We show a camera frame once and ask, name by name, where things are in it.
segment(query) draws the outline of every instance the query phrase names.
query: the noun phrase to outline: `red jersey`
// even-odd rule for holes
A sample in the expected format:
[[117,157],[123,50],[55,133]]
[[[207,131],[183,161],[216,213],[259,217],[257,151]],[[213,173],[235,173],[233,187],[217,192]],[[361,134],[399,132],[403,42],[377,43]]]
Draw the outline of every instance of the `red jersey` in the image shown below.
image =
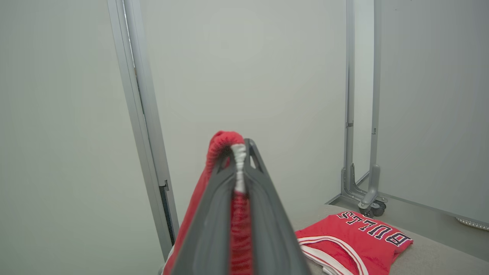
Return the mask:
[[[185,240],[185,236],[192,224],[200,200],[207,188],[207,184],[214,169],[214,164],[221,154],[233,146],[245,145],[243,137],[236,132],[217,132],[211,139],[207,160],[204,171],[202,172],[194,193],[190,199],[187,212],[180,225],[175,245],[168,254],[168,260],[163,267],[162,275],[170,275],[177,259],[180,248]],[[253,255],[251,243],[251,217],[248,197],[235,191],[231,201],[231,239],[230,239],[230,271],[231,275],[251,275],[253,274]]]
[[413,240],[396,228],[347,211],[295,233],[304,255],[328,274],[388,275]]

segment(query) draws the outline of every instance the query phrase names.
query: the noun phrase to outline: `white strap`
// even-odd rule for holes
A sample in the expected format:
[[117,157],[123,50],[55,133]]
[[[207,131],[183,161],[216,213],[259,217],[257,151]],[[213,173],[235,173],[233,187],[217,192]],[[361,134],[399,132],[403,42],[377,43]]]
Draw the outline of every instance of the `white strap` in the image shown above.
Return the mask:
[[323,266],[323,272],[328,275],[339,275],[338,273],[336,273],[336,271],[334,271],[333,268],[327,266]]
[[321,265],[323,268],[332,268],[339,275],[354,275],[346,267],[340,264],[335,258],[331,257],[330,255],[319,249],[311,248],[304,245],[301,245],[301,249],[307,258]]
[[243,176],[243,167],[245,165],[246,158],[246,145],[238,143],[231,145],[233,150],[234,160],[236,162],[236,185],[234,190],[240,193],[246,193],[245,180]]
[[355,261],[359,275],[368,275],[368,270],[356,251],[346,242],[333,236],[312,236],[297,239],[300,245],[313,244],[323,241],[330,241],[338,244]]

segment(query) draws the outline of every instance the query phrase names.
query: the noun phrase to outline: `bulls jersey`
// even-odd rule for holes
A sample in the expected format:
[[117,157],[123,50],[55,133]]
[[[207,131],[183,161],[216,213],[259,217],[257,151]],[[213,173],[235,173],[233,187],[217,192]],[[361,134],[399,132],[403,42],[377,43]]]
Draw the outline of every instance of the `bulls jersey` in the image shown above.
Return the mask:
[[304,255],[330,275],[388,275],[413,240],[381,221],[347,211],[296,232]]

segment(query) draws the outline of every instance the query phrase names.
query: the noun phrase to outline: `gray metal stand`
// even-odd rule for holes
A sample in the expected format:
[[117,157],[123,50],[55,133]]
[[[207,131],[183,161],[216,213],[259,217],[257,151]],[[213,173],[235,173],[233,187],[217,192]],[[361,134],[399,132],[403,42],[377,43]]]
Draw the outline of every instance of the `gray metal stand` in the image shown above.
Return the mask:
[[354,129],[354,104],[355,104],[355,20],[354,2],[346,1],[346,26],[347,26],[347,64],[346,64],[346,123],[345,123],[345,166],[341,170],[341,196],[358,203],[359,211],[368,217],[381,216],[386,208],[387,199],[378,197],[378,177],[380,167],[375,164],[377,158],[377,135],[378,124],[378,92],[376,91],[376,81],[374,79],[374,113],[373,118],[377,117],[377,123],[372,124],[372,146],[370,156],[370,177],[368,191],[360,189],[355,182],[355,165],[353,164],[353,129]]

